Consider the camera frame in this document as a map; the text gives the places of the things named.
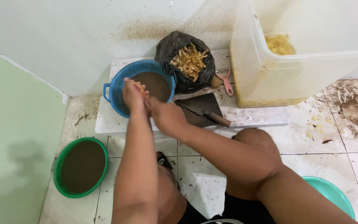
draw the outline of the black plastic bag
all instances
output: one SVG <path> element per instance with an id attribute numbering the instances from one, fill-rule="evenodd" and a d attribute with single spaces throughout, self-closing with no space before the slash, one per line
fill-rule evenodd
<path id="1" fill-rule="evenodd" d="M 187 78 L 180 69 L 169 63 L 172 58 L 179 54 L 181 48 L 190 45 L 190 41 L 194 43 L 198 51 L 203 52 L 206 49 L 209 49 L 202 40 L 179 31 L 172 32 L 157 45 L 154 60 L 160 63 L 165 74 L 176 75 L 177 83 L 175 93 L 194 93 L 205 87 L 211 86 L 212 78 L 215 75 L 215 60 L 214 57 L 212 57 L 211 51 L 206 53 L 207 57 L 202 60 L 206 67 L 201 70 L 200 75 L 195 82 L 193 82 L 192 77 Z"/>

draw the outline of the white tile floor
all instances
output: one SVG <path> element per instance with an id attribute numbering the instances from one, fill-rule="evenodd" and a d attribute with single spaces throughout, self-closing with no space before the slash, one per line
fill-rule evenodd
<path id="1" fill-rule="evenodd" d="M 69 102 L 59 152 L 76 138 L 95 137 L 109 151 L 107 176 L 96 191 L 79 199 L 60 195 L 51 180 L 40 224 L 111 222 L 114 179 L 125 135 L 103 136 L 94 132 L 99 99 L 100 95 L 82 96 Z M 285 127 L 263 128 L 276 142 L 284 164 L 300 176 L 322 177 L 338 186 L 351 202 L 358 221 L 358 80 L 340 80 L 291 106 L 290 120 Z M 231 137 L 238 131 L 216 133 Z M 208 218 L 221 213 L 225 176 L 186 145 L 163 135 L 155 139 L 156 150 L 169 156 L 183 195 Z"/>

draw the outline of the pink peeler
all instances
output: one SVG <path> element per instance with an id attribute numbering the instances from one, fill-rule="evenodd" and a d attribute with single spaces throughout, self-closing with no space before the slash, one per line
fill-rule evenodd
<path id="1" fill-rule="evenodd" d="M 222 72 L 222 71 L 226 71 L 226 70 L 228 70 L 227 75 L 225 75 L 225 76 L 218 75 L 218 72 Z M 215 74 L 219 79 L 223 80 L 223 84 L 225 85 L 226 93 L 229 96 L 232 96 L 233 95 L 233 88 L 231 87 L 231 84 L 230 84 L 230 82 L 228 80 L 228 78 L 230 76 L 230 68 L 226 67 L 226 68 L 223 68 L 223 69 L 218 69 L 218 70 L 215 71 Z"/>

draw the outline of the black shorts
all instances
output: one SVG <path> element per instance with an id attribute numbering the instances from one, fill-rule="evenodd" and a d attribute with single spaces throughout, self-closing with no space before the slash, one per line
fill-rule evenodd
<path id="1" fill-rule="evenodd" d="M 273 217 L 260 201 L 239 199 L 225 192 L 225 208 L 222 216 L 216 215 L 211 220 L 235 219 L 244 224 L 275 224 Z M 185 214 L 178 224 L 201 224 L 208 221 L 187 201 Z"/>

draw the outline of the brown water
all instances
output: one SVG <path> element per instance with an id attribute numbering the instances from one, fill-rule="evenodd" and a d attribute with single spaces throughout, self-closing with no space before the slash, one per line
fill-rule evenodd
<path id="1" fill-rule="evenodd" d="M 142 85 L 146 85 L 146 91 L 150 96 L 156 97 L 161 102 L 167 102 L 171 96 L 171 88 L 167 80 L 160 74 L 155 72 L 141 72 L 131 78 Z M 121 99 L 123 106 L 127 109 L 124 101 Z"/>
<path id="2" fill-rule="evenodd" d="M 84 193 L 99 181 L 105 168 L 102 147 L 93 141 L 76 145 L 62 164 L 62 184 L 74 193 Z"/>

